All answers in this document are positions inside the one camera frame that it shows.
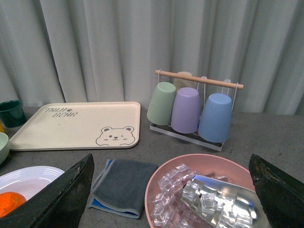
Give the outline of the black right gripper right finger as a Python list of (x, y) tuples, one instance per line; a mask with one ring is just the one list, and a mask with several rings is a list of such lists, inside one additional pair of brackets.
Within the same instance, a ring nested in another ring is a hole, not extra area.
[(302, 228), (304, 184), (256, 154), (251, 155), (248, 168), (270, 226)]

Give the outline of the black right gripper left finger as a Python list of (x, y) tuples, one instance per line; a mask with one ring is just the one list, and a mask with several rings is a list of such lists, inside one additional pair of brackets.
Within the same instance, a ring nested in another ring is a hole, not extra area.
[(91, 191), (95, 164), (88, 154), (39, 193), (0, 219), (2, 228), (77, 228)]

